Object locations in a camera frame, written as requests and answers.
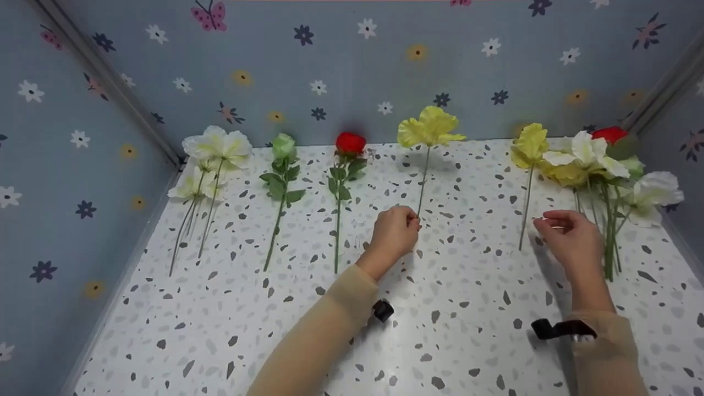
yellow petal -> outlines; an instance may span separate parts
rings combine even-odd
[[[396,139],[401,146],[411,147],[413,145],[423,143],[423,125],[418,122],[415,118],[409,118],[408,120],[401,121],[398,124],[398,135]]]

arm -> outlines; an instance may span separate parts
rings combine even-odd
[[[572,313],[597,338],[575,342],[579,396],[647,396],[638,370],[638,350],[628,319],[618,316],[601,269],[603,238],[598,228],[574,211],[549,211],[535,220],[572,285]]]
[[[367,324],[377,301],[377,281],[413,248],[419,229],[417,216],[407,207],[381,212],[367,251],[274,348],[247,396],[313,395],[349,340]]]

hand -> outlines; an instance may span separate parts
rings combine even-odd
[[[420,219],[408,206],[382,211],[374,224],[372,241],[357,265],[379,280],[418,241]]]

green rose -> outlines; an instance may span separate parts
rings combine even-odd
[[[296,159],[296,141],[293,137],[280,133],[271,144],[276,159],[289,159],[290,161]]]

black clip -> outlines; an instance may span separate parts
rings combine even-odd
[[[596,332],[580,320],[558,322],[552,326],[548,319],[542,318],[531,323],[530,326],[540,340],[550,340],[563,335],[591,335],[596,338]]]
[[[382,298],[374,304],[372,312],[382,323],[386,323],[386,320],[394,314],[394,308],[387,299]]]

